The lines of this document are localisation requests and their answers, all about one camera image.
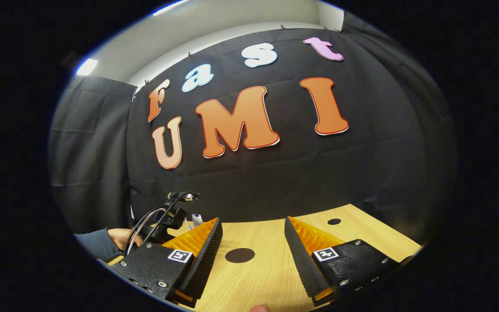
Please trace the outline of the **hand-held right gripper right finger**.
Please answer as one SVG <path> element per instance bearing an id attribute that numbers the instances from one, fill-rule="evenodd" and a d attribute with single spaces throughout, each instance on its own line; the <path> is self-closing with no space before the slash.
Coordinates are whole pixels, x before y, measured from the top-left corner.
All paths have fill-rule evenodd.
<path id="1" fill-rule="evenodd" d="M 290 216 L 285 218 L 284 233 L 314 306 L 348 298 L 400 267 L 362 239 L 345 242 Z"/>

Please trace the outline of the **dark brown round coaster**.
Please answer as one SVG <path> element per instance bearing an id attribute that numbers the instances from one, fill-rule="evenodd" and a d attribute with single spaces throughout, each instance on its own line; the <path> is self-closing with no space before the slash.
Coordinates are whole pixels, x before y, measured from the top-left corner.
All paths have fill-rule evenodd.
<path id="1" fill-rule="evenodd" d="M 238 247 L 228 251 L 224 258 L 230 263 L 241 264 L 252 260 L 255 257 L 255 251 L 247 247 Z"/>

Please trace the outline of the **ceiling light strip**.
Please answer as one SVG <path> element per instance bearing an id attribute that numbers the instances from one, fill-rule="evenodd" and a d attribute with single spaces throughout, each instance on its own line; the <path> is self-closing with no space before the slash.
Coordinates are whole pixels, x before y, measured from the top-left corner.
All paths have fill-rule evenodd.
<path id="1" fill-rule="evenodd" d="M 174 2 L 174 3 L 171 3 L 171 4 L 168 4 L 166 6 L 163 6 L 163 7 L 159 8 L 157 11 L 153 12 L 152 16 L 158 16 L 160 14 L 168 12 L 169 10 L 172 10 L 172 8 L 180 6 L 180 5 L 182 5 L 182 4 L 184 4 L 184 3 L 188 2 L 188 1 L 190 1 L 190 0 L 178 0 L 178 1 Z"/>

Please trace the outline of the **black backdrop cloth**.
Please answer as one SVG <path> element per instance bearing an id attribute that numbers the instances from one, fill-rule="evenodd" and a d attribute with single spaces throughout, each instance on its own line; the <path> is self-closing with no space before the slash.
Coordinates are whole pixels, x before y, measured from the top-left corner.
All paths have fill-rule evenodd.
<path id="1" fill-rule="evenodd" d="M 436 81 L 347 11 L 338 32 L 246 34 L 170 66 L 135 95 L 126 150 L 135 213 L 182 191 L 230 223 L 353 204 L 420 245 L 458 163 Z"/>

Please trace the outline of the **wooden desktop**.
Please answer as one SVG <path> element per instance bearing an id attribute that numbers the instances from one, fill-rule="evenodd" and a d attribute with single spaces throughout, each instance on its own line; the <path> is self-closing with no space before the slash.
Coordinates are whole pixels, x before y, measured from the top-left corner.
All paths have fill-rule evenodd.
<path id="1" fill-rule="evenodd" d="M 310 215 L 289 216 L 345 242 L 362 239 L 400 265 L 421 249 L 412 239 L 351 204 Z M 314 306 L 307 296 L 285 238 L 285 218 L 220 222 L 223 237 L 206 288 L 194 308 L 162 300 L 127 283 L 181 312 L 248 312 L 263 303 L 274 312 L 309 312 L 331 307 L 334 301 Z M 191 223 L 186 223 L 178 230 L 173 229 L 170 235 L 178 237 L 192 229 Z M 241 264 L 230 263 L 224 255 L 238 247 L 254 250 L 255 257 Z M 122 258 L 106 260 L 105 267 L 116 274 L 111 265 Z"/>

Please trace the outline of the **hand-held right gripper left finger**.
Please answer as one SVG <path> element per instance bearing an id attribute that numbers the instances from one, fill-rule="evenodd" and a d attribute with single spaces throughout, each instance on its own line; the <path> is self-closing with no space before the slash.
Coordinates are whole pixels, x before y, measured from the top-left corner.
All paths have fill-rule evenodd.
<path id="1" fill-rule="evenodd" d="M 111 268 L 157 298 L 194 308 L 206 288 L 222 237 L 220 218 L 214 218 L 166 243 L 139 247 Z"/>

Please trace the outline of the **plain black cloth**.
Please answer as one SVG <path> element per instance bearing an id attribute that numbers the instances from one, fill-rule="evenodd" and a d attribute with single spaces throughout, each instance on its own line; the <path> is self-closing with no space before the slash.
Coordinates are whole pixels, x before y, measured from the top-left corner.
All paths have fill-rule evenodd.
<path id="1" fill-rule="evenodd" d="M 126 128 L 136 87 L 75 76 L 50 126 L 48 168 L 56 206 L 74 233 L 127 225 Z"/>

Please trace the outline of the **ceiling light panel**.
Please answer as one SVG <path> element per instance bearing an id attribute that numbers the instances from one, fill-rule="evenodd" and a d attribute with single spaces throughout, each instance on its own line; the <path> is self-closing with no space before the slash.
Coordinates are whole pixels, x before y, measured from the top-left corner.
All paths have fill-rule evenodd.
<path id="1" fill-rule="evenodd" d="M 89 76 L 96 68 L 98 61 L 96 59 L 86 59 L 81 65 L 76 69 L 76 75 L 79 76 Z"/>

